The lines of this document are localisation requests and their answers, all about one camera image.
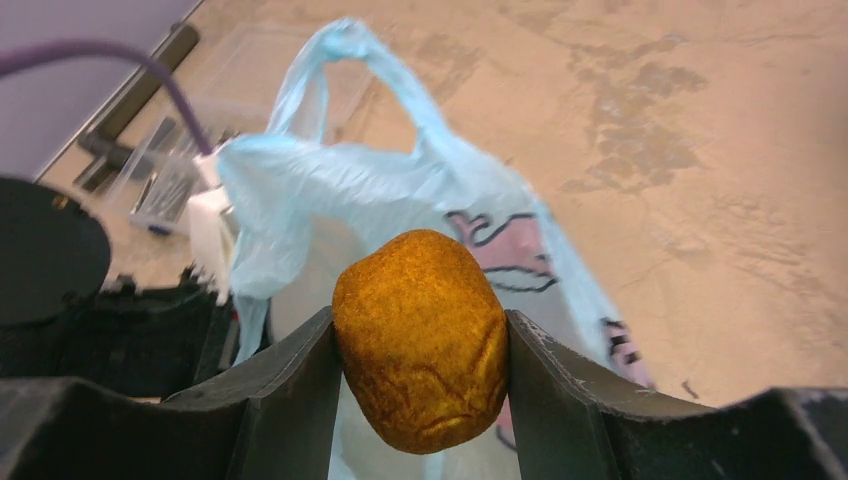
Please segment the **brown fake kiwi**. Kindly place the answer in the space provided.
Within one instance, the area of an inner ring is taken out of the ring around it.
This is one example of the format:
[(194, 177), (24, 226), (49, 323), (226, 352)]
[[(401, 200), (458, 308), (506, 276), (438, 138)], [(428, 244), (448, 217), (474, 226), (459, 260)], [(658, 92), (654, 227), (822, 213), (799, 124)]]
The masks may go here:
[(349, 388), (389, 446), (436, 453), (497, 419), (508, 321), (458, 241), (426, 229), (395, 237), (339, 276), (332, 312)]

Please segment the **light blue plastic bag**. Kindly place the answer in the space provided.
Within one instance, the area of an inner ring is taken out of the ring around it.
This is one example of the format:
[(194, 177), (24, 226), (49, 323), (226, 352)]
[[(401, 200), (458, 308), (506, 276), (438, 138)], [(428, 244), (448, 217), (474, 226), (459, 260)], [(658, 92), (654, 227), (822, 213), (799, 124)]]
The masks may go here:
[[(322, 144), (324, 67), (340, 60), (363, 62), (396, 95), (417, 131), (413, 150)], [(218, 171), (240, 227), (230, 269), (240, 360), (258, 350), (272, 304), (302, 322), (332, 306), (348, 267), (403, 233), (426, 229), (471, 253), (505, 313), (520, 310), (600, 365), (653, 384), (616, 308), (541, 199), (516, 172), (455, 134), (412, 71), (360, 21), (335, 21), (306, 42), (266, 131), (226, 143)], [(343, 370), (328, 475), (503, 478), (503, 454), (472, 454), (469, 441), (422, 455), (389, 446)]]

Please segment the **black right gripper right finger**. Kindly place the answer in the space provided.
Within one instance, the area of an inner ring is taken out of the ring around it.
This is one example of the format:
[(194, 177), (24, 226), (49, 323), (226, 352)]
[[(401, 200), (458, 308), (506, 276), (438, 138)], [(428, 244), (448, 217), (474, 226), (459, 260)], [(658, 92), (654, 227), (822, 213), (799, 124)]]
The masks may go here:
[(525, 479), (843, 479), (847, 392), (772, 388), (721, 408), (634, 384), (507, 314)]

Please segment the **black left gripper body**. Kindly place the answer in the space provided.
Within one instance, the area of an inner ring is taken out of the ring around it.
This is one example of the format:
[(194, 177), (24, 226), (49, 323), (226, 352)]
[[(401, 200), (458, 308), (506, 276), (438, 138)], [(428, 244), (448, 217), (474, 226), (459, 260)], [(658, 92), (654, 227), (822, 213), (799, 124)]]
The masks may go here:
[(166, 398), (232, 366), (239, 317), (217, 300), (190, 268), (161, 288), (120, 275), (57, 317), (3, 327), (1, 377), (72, 376), (129, 397)]

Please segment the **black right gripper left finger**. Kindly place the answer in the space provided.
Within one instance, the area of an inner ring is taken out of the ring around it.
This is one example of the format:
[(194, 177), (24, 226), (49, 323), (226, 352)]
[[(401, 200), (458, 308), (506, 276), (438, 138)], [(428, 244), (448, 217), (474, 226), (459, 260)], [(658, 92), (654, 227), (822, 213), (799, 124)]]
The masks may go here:
[(324, 479), (340, 390), (332, 313), (159, 404), (71, 377), (1, 385), (5, 479)]

